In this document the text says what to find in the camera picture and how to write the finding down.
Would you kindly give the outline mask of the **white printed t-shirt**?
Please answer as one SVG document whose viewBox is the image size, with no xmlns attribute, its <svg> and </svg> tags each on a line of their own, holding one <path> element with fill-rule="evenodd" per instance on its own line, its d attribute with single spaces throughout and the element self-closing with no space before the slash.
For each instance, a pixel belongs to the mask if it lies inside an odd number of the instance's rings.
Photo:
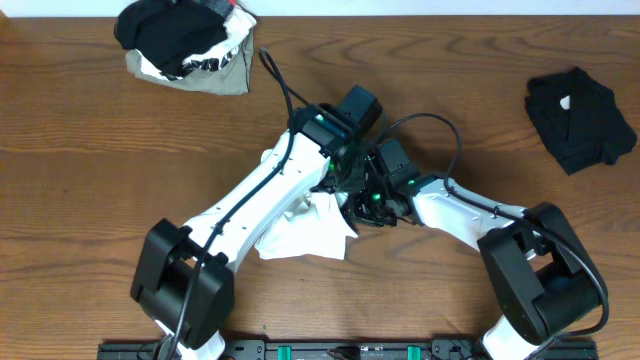
<svg viewBox="0 0 640 360">
<path fill-rule="evenodd" d="M 344 193 L 307 192 L 263 232 L 254 248 L 264 260 L 314 255 L 343 260 L 356 230 L 341 212 Z"/>
</svg>

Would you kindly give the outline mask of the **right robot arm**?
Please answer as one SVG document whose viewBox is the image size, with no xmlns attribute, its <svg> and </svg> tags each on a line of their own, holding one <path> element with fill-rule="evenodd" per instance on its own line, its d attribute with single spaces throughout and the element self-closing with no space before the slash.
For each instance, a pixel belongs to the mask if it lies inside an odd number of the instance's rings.
<svg viewBox="0 0 640 360">
<path fill-rule="evenodd" d="M 404 155 L 368 155 L 350 173 L 355 221 L 410 219 L 479 252 L 502 311 L 481 339 L 486 357 L 534 359 L 560 338 L 593 334 L 608 321 L 604 279 L 555 205 L 503 205 L 448 174 L 422 175 Z"/>
</svg>

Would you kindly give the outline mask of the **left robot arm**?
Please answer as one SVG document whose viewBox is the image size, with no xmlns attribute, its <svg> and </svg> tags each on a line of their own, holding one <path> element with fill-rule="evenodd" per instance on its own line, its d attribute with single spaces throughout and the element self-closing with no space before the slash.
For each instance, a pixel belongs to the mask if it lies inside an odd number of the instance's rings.
<svg viewBox="0 0 640 360">
<path fill-rule="evenodd" d="M 313 104 L 256 169 L 204 212 L 147 233 L 130 295 L 166 332 L 157 359 L 217 359 L 234 307 L 234 276 L 252 247 L 261 257 L 340 258 L 356 231 L 343 207 L 363 176 L 363 137 L 378 104 Z"/>
</svg>

